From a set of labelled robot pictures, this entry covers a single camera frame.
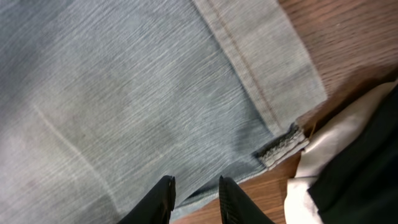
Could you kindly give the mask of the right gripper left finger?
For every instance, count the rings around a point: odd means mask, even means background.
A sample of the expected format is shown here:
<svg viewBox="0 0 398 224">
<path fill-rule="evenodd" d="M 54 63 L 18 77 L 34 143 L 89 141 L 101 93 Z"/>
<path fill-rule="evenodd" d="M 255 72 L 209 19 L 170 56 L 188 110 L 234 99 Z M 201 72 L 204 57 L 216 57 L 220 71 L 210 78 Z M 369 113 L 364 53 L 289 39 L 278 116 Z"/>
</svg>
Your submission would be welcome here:
<svg viewBox="0 0 398 224">
<path fill-rule="evenodd" d="M 118 224 L 169 224 L 175 196 L 175 177 L 165 175 Z"/>
</svg>

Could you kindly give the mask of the light blue denim shorts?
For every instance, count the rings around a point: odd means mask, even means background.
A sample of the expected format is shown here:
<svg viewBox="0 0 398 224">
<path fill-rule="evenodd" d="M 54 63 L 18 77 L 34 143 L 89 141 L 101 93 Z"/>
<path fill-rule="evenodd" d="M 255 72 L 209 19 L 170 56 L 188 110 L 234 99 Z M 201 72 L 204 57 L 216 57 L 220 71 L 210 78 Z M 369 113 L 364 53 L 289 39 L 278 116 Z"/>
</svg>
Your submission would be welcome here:
<svg viewBox="0 0 398 224">
<path fill-rule="evenodd" d="M 178 219 L 325 100 L 276 0 L 2 1 L 1 222 L 116 223 L 165 175 Z"/>
</svg>

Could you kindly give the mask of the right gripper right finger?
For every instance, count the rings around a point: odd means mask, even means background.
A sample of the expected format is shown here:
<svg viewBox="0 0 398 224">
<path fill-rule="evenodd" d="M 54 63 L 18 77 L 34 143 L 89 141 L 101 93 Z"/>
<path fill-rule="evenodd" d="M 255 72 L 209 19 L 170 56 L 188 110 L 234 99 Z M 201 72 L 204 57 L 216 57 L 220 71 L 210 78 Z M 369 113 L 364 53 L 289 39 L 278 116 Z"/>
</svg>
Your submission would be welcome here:
<svg viewBox="0 0 398 224">
<path fill-rule="evenodd" d="M 219 179 L 222 224 L 274 224 L 230 177 Z"/>
</svg>

